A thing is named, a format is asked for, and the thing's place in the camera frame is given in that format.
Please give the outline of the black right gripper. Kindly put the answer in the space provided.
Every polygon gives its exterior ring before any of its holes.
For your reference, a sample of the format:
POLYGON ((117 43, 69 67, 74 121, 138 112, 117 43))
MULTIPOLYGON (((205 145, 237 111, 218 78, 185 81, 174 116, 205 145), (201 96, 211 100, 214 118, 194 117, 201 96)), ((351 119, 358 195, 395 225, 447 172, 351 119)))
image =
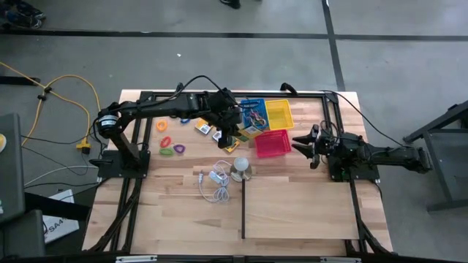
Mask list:
POLYGON ((312 135, 293 137, 292 147, 303 154, 306 158, 313 158, 316 155, 328 156, 336 146, 337 137, 333 134, 332 128, 323 128, 318 124, 312 127, 312 135))

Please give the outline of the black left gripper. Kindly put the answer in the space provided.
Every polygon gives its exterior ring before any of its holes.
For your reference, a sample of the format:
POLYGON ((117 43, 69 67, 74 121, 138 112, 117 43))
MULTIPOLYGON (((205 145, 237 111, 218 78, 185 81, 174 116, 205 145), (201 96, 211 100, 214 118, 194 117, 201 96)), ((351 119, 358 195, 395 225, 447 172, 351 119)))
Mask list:
POLYGON ((239 127, 243 123, 241 110, 237 106, 235 96, 228 89, 222 89, 216 93, 209 94, 207 98, 209 113, 204 115, 204 119, 209 123, 228 123, 227 135, 240 137, 239 127))

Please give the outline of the blue plastic basket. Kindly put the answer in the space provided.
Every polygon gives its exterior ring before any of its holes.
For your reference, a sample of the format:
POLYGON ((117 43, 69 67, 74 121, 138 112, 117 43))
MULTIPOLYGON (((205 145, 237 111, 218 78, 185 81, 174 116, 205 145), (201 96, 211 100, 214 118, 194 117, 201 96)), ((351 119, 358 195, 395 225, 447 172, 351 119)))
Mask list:
POLYGON ((267 124, 265 126, 256 126, 258 129, 261 130, 266 130, 269 128, 269 123, 268 123, 268 116, 265 108, 265 100, 264 99, 243 99, 241 100, 240 103, 241 106, 241 114, 242 114, 242 121, 244 127, 251 126, 248 124, 248 121, 246 119, 246 112, 248 109, 253 109, 258 111, 259 114, 267 121, 267 124))

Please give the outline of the large tan rubber band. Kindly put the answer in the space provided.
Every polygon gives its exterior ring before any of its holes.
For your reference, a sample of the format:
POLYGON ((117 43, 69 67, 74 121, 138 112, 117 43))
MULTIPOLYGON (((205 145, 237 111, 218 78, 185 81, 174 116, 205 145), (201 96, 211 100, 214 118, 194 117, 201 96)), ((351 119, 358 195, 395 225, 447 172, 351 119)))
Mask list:
POLYGON ((246 119, 248 124, 252 126, 264 126, 266 125, 266 120, 258 113, 258 111, 253 109, 248 109, 246 112, 246 119))

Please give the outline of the yellow plastic basket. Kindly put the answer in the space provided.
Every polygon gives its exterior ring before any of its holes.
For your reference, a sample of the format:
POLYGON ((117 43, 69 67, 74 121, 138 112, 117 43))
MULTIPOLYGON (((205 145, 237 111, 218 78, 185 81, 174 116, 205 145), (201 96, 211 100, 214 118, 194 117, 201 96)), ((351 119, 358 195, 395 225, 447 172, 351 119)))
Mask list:
POLYGON ((267 100, 265 108, 270 130, 292 129, 295 126, 287 99, 267 100))

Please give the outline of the red plastic basket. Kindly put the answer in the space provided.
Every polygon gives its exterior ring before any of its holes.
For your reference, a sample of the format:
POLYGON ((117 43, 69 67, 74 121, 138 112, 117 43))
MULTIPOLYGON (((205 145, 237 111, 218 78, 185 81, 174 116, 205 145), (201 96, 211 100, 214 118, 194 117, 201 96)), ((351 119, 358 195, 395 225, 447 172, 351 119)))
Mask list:
POLYGON ((291 151, 286 129, 266 131, 254 139, 258 158, 283 156, 291 151))

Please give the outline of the white printed box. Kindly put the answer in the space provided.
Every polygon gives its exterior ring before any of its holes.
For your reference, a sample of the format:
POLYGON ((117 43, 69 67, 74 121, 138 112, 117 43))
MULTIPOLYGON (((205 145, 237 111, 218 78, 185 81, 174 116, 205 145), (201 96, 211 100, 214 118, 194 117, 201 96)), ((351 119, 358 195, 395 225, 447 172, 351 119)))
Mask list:
MULTIPOLYGON (((74 197, 72 196, 72 189, 59 192, 50 196, 51 199, 74 203, 74 197)), ((79 223, 76 220, 70 220, 61 217, 54 216, 43 216, 43 226, 44 226, 44 238, 45 243, 51 243, 57 239, 65 237, 73 232, 79 230, 79 223)))

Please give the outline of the black flat floor bar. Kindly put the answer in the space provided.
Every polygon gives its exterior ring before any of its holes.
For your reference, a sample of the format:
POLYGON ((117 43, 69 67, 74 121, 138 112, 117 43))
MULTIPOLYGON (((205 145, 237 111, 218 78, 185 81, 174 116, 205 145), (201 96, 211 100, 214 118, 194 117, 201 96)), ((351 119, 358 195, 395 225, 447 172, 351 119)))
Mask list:
POLYGON ((39 83, 40 83, 40 79, 36 77, 28 79, 26 77, 0 76, 0 85, 38 86, 39 83))

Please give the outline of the dark grey case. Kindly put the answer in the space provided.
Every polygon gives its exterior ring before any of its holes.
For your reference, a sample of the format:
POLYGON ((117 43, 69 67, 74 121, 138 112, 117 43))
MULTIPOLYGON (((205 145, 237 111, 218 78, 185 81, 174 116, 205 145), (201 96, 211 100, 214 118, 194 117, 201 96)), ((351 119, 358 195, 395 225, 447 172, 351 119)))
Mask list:
POLYGON ((6 145, 0 153, 0 225, 25 211, 20 118, 17 113, 0 115, 0 134, 6 145))

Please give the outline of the dark grey block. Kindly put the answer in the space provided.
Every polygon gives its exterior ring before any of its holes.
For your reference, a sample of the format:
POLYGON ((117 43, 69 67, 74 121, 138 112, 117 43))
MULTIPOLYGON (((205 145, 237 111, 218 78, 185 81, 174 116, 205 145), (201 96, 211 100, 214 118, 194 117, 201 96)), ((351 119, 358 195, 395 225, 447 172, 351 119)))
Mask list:
POLYGON ((31 210, 7 223, 0 224, 0 260, 7 257, 45 255, 42 212, 31 210))

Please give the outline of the silver metal bracket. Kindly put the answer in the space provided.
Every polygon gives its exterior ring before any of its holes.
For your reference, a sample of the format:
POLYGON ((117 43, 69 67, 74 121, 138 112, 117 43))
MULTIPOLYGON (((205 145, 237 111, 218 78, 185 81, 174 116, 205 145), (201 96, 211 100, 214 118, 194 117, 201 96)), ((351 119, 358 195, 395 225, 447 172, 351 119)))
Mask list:
POLYGON ((129 255, 116 257, 115 263, 155 263, 157 255, 129 255))
POLYGON ((327 256, 321 257, 320 263, 362 263, 362 261, 359 258, 327 256))

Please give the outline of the black metal cart frame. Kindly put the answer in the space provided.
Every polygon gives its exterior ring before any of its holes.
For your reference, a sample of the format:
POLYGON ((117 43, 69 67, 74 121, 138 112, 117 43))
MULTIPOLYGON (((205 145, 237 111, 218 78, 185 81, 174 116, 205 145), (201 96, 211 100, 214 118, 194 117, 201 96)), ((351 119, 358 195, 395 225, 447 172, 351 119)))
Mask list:
POLYGON ((427 211, 468 207, 468 100, 403 137, 408 144, 419 139, 426 143, 445 197, 427 211))

